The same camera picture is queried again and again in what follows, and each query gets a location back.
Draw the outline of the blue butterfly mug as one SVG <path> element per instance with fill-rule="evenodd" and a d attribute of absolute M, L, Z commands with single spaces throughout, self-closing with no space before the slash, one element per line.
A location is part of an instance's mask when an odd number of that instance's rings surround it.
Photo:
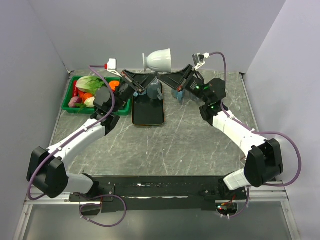
<path fill-rule="evenodd" d="M 185 90 L 182 91 L 177 91 L 177 90 L 172 90 L 171 95 L 178 100 L 179 103 L 182 103 L 183 98 L 185 96 Z"/>

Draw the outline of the dark grey faceted mug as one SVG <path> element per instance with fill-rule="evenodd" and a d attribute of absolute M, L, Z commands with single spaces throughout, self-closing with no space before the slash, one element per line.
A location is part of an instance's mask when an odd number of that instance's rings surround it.
<path fill-rule="evenodd" d="M 163 94 L 161 90 L 162 84 L 158 79 L 153 81 L 147 88 L 147 95 L 152 100 L 163 100 Z"/>

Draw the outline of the white grey mug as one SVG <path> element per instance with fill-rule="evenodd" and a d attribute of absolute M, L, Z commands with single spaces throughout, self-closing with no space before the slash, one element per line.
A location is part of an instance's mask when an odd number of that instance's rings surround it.
<path fill-rule="evenodd" d="M 171 49 L 157 50 L 150 53 L 148 56 L 142 54 L 143 70 L 150 69 L 156 73 L 171 73 L 172 72 L 172 57 Z"/>

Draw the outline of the lavender blue small mug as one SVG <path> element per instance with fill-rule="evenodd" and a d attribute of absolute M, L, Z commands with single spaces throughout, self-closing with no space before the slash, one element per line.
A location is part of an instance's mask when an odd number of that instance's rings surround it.
<path fill-rule="evenodd" d="M 196 96 L 195 96 L 194 94 L 192 94 L 192 93 L 189 94 L 189 97 L 190 97 L 190 99 L 191 99 L 192 101 L 198 101 L 198 100 L 199 100 L 199 98 L 196 97 Z"/>

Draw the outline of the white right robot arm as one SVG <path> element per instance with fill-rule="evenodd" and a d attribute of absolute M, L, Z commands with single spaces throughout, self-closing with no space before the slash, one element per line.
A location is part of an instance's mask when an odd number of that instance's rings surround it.
<path fill-rule="evenodd" d="M 180 71 L 160 70 L 159 79 L 177 92 L 183 90 L 204 102 L 200 115 L 210 126 L 224 133 L 246 156 L 244 168 L 226 175 L 218 193 L 223 199 L 230 199 L 236 190 L 243 187 L 260 187 L 283 173 L 280 143 L 272 138 L 255 134 L 239 123 L 234 114 L 223 104 L 227 96 L 226 82 L 213 78 L 208 83 L 187 65 Z"/>

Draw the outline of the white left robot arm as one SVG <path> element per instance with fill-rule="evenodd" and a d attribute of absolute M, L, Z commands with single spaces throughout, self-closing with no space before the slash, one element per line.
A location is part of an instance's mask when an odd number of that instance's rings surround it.
<path fill-rule="evenodd" d="M 108 82 L 95 92 L 95 112 L 75 132 L 48 148 L 37 147 L 31 154 L 27 181 L 43 196 L 53 199 L 65 191 L 80 193 L 87 201 L 99 195 L 99 183 L 87 174 L 68 172 L 74 158 L 95 141 L 109 134 L 120 117 L 115 113 L 135 92 L 143 93 L 158 73 L 134 73 L 123 70 L 120 84 L 112 89 Z"/>

